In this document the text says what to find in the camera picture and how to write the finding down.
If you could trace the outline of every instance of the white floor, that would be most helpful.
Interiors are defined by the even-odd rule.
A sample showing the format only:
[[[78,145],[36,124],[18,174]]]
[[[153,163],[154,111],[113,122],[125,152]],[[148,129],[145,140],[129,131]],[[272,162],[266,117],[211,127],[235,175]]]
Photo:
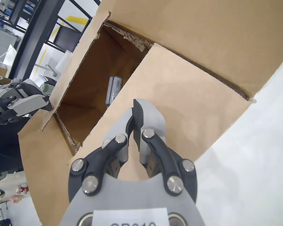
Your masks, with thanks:
[[[95,14],[95,4],[76,1]],[[69,8],[63,6],[63,18],[84,18]],[[196,161],[197,207],[207,226],[283,225],[283,65],[255,99]],[[9,213],[14,226],[40,225],[30,199]]]

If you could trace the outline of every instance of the torn cardboard edge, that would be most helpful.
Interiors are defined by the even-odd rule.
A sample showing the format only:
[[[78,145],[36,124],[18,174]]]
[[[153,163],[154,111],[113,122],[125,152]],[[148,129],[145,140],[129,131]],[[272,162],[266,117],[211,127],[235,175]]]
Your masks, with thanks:
[[[68,146],[69,146],[69,149],[70,149],[72,155],[75,155],[78,152],[79,148],[80,148],[80,143],[77,142],[75,139],[73,139],[71,137],[70,133],[66,129],[64,123],[60,119],[60,116],[59,116],[59,114],[57,112],[54,113],[54,116],[57,119],[61,130],[64,132],[63,136],[64,136],[66,142],[68,142]]]
[[[47,125],[47,123],[48,123],[48,121],[50,120],[50,118],[52,117],[52,115],[55,114],[55,113],[57,113],[57,110],[58,110],[59,106],[61,105],[61,102],[62,102],[62,100],[63,100],[63,98],[64,98],[64,96],[65,96],[65,94],[66,94],[66,92],[67,92],[67,90],[68,90],[68,88],[69,88],[69,86],[71,85],[71,83],[72,83],[72,81],[73,81],[73,79],[74,79],[74,77],[75,77],[75,75],[76,75],[78,69],[80,68],[80,65],[81,65],[82,62],[85,60],[86,54],[88,53],[88,51],[89,51],[90,47],[92,46],[92,44],[94,43],[94,41],[100,37],[100,33],[99,33],[99,32],[100,32],[100,30],[101,30],[101,28],[102,28],[103,26],[111,27],[114,31],[116,31],[117,33],[121,34],[124,39],[127,39],[127,40],[130,41],[133,45],[135,45],[141,52],[143,52],[143,50],[145,49],[146,46],[149,47],[149,48],[151,48],[151,47],[153,46],[153,43],[152,43],[152,42],[150,42],[150,41],[148,41],[148,40],[144,40],[144,39],[140,38],[139,36],[136,36],[135,34],[133,34],[133,33],[131,33],[131,32],[128,32],[128,31],[126,31],[126,30],[123,30],[123,29],[121,28],[121,26],[116,26],[116,25],[111,24],[110,22],[108,22],[107,20],[109,19],[110,15],[111,15],[111,12],[110,12],[110,11],[107,11],[106,16],[102,19],[102,22],[100,23],[100,25],[97,26],[97,33],[96,33],[95,37],[93,38],[93,40],[92,40],[92,42],[90,43],[90,45],[89,45],[89,47],[87,48],[87,50],[85,51],[84,57],[81,59],[81,61],[80,61],[80,62],[78,63],[78,65],[76,66],[76,71],[74,72],[74,75],[72,75],[72,79],[71,79],[69,82],[67,82],[68,85],[67,85],[65,91],[62,93],[62,96],[59,98],[58,104],[57,104],[57,105],[53,104],[54,110],[51,111],[51,112],[48,114],[48,116],[46,117],[46,119],[44,120],[43,125],[42,125],[40,131],[43,131],[44,127]],[[199,69],[205,71],[205,72],[208,73],[210,76],[212,76],[212,77],[214,77],[215,79],[217,79],[218,81],[222,82],[223,84],[225,84],[225,85],[228,86],[229,88],[233,89],[236,93],[238,93],[239,95],[241,95],[244,99],[249,100],[249,96],[248,96],[244,91],[242,91],[237,85],[235,85],[235,84],[229,82],[228,80],[226,80],[225,78],[221,77],[220,75],[218,75],[218,74],[216,74],[216,73],[210,71],[209,69],[207,69],[207,68],[201,66],[201,65],[198,64],[197,62],[195,62],[195,61],[193,61],[193,60],[190,60],[190,59],[187,59],[187,58],[185,58],[184,56],[181,56],[181,54],[178,54],[178,53],[172,51],[171,49],[168,49],[168,50],[171,51],[171,52],[173,52],[174,54],[178,55],[179,57],[183,58],[184,60],[190,62],[191,64],[193,64],[194,66],[198,67]],[[72,57],[72,60],[75,59],[76,57],[77,57],[77,56],[76,56],[76,52],[74,52],[74,55],[73,55],[73,57]],[[73,68],[73,67],[74,67],[74,66],[72,66],[72,65],[70,64],[67,68],[69,69],[69,68]],[[58,83],[65,81],[64,79],[62,79],[62,77],[58,80]],[[74,145],[73,141],[69,141],[69,138],[68,138],[68,137],[67,137],[67,141],[69,142],[69,144],[70,144],[71,146]]]

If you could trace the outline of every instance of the black table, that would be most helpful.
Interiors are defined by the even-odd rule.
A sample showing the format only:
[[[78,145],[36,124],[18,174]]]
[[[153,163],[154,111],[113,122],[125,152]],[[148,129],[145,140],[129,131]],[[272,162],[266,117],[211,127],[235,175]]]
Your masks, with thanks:
[[[89,21],[92,19],[75,1],[69,1],[80,9],[89,18]],[[98,5],[100,4],[99,0],[94,1]],[[65,0],[40,0],[15,57],[9,78],[17,77],[22,80],[29,78],[44,43],[61,50],[54,46],[53,42],[49,42],[49,37],[57,20],[62,19],[58,16],[58,12],[64,2]]]

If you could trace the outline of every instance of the screw head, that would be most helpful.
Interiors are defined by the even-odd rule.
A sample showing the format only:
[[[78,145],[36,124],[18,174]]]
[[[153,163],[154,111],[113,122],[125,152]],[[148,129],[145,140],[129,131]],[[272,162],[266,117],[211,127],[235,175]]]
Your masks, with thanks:
[[[82,170],[83,166],[84,166],[84,161],[82,159],[77,159],[72,163],[71,169],[75,172],[78,172]]]
[[[149,138],[149,139],[155,135],[154,130],[151,128],[145,129],[142,134],[144,137]]]
[[[177,176],[170,176],[166,185],[168,186],[169,190],[175,194],[181,193],[184,188],[181,178]]]
[[[124,143],[126,140],[126,136],[122,133],[118,134],[116,137],[115,137],[115,141],[120,144],[120,143]]]
[[[93,217],[93,213],[89,213],[89,214],[83,216],[79,220],[78,226],[92,226],[92,217]]]
[[[93,175],[87,176],[82,182],[82,191],[85,194],[93,193],[97,189],[98,185],[99,185],[99,181],[97,177]]]
[[[189,159],[184,159],[182,161],[182,165],[184,167],[184,170],[186,170],[186,172],[192,172],[195,170],[194,163],[190,161]]]
[[[186,222],[182,216],[175,213],[171,213],[168,216],[170,226],[186,226]]]
[[[110,139],[104,140],[102,144],[102,148],[106,147],[110,141],[111,141]]]

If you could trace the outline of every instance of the cardboard flap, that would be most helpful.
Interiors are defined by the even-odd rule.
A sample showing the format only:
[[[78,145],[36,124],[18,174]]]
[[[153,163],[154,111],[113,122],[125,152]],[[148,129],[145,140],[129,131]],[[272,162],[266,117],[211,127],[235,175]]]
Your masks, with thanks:
[[[102,0],[105,10],[250,97],[283,61],[283,0]]]
[[[78,44],[78,46],[74,50],[69,65],[65,68],[62,76],[59,78],[54,87],[54,90],[52,91],[52,94],[50,96],[50,102],[54,109],[44,115],[43,122],[41,125],[41,131],[44,129],[47,122],[52,117],[53,113],[55,113],[59,108],[62,98],[64,97],[70,83],[72,82],[76,72],[78,71],[78,68],[84,60],[88,49],[92,45],[93,41],[98,38],[98,31],[103,26],[104,22],[109,18],[109,16],[109,11],[99,13],[96,17],[92,19],[90,25],[84,32],[84,35],[80,40],[80,44]]]
[[[102,145],[106,132],[133,106],[134,98],[152,102],[166,120],[167,145],[181,157],[192,160],[200,157],[251,103],[206,72],[154,44],[69,164]],[[129,144],[129,161],[119,178],[147,178],[133,139]]]
[[[69,167],[72,154],[54,117],[43,132],[46,111],[39,110],[19,132],[21,157],[29,191],[43,225],[59,225],[68,205]]]

